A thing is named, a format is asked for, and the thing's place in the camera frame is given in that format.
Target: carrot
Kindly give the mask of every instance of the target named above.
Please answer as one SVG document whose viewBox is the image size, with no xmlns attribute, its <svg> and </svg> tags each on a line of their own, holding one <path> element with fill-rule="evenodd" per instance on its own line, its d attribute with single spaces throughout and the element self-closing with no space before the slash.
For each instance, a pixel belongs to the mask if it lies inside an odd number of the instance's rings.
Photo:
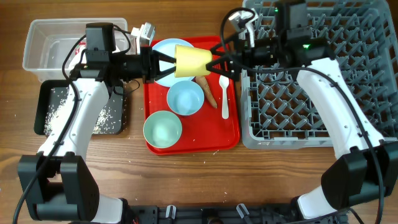
<svg viewBox="0 0 398 224">
<path fill-rule="evenodd" d="M 210 102 L 210 104 L 217 109 L 217 102 L 214 99 L 213 95 L 211 94 L 209 84 L 207 83 L 207 80 L 204 76 L 196 77 L 195 78 L 197 84 L 201 87 L 203 92 L 205 93 L 205 96 L 207 100 Z"/>
</svg>

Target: red tray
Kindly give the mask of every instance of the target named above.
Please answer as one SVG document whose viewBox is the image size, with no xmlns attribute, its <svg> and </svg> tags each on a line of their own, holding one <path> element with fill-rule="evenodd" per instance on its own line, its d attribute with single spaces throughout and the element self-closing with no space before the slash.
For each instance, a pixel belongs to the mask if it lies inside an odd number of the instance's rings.
<svg viewBox="0 0 398 224">
<path fill-rule="evenodd" d="M 194 47 L 210 49 L 220 42 L 220 38 L 213 37 L 192 37 L 184 39 Z M 240 139 L 239 119 L 235 99 L 235 87 L 232 80 L 229 81 L 227 89 L 229 118 L 221 117 L 222 89 L 218 80 L 220 75 L 211 73 L 206 76 L 210 90 L 217 102 L 217 109 L 214 109 L 207 99 L 198 112 L 191 116 L 178 116 L 182 123 L 182 135 L 178 142 L 167 149 L 158 149 L 148 142 L 148 149 L 156 155 L 183 154 L 190 152 L 225 150 L 234 147 Z M 144 85 L 144 109 L 145 119 L 156 111 L 172 111 L 167 105 L 167 92 L 169 88 L 157 83 Z"/>
</svg>

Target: black tray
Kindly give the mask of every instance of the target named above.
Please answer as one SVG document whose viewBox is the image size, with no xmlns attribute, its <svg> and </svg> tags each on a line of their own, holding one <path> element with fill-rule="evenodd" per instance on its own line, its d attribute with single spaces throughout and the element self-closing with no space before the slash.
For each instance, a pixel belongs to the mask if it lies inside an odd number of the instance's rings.
<svg viewBox="0 0 398 224">
<path fill-rule="evenodd" d="M 118 93 L 124 93 L 122 87 L 116 87 Z M 39 135 L 49 135 L 51 121 L 62 112 L 68 95 L 68 83 L 65 80 L 47 80 L 40 87 L 37 103 L 34 131 Z M 112 94 L 108 103 L 98 116 L 93 134 L 119 134 L 123 130 L 123 96 Z"/>
</svg>

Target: light blue plate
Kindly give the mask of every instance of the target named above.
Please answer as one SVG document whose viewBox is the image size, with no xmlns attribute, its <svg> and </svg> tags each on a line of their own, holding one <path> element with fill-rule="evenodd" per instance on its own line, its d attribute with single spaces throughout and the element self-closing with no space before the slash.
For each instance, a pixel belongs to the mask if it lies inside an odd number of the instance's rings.
<svg viewBox="0 0 398 224">
<path fill-rule="evenodd" d="M 181 39 L 165 39 L 160 41 L 159 43 L 155 44 L 152 49 L 157 50 L 158 52 L 162 52 L 163 54 L 166 54 L 170 57 L 174 57 L 175 53 L 175 46 L 176 45 L 183 45 L 183 46 L 188 46 L 188 47 L 193 47 L 192 44 L 185 40 Z M 159 62 L 159 67 L 160 71 L 164 71 L 168 68 L 174 67 L 174 64 L 168 63 L 168 62 Z M 155 81 L 156 83 L 166 86 L 166 87 L 171 87 L 172 85 L 180 82 L 180 81 L 186 81 L 186 80 L 193 80 L 193 77 L 182 77 L 182 78 L 175 78 L 174 73 L 171 73 L 170 75 L 167 75 L 166 77 Z"/>
<path fill-rule="evenodd" d="M 192 81 L 180 81 L 167 92 L 167 104 L 179 115 L 196 113 L 205 101 L 205 94 L 200 86 Z"/>
</svg>

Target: clear plastic bin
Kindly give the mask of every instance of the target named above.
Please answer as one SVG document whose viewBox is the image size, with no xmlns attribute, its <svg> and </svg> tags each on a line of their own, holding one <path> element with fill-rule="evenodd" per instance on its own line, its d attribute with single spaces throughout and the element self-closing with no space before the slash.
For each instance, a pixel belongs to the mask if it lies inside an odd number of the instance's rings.
<svg viewBox="0 0 398 224">
<path fill-rule="evenodd" d="M 127 30 L 127 21 L 123 18 L 34 20 L 26 38 L 23 68 L 37 75 L 40 82 L 64 79 L 62 63 L 73 44 L 85 34 L 86 24 L 91 22 L 111 22 Z M 120 50 L 127 49 L 127 40 L 122 33 L 115 32 L 115 38 Z M 72 58 L 65 66 L 67 73 Z"/>
</svg>

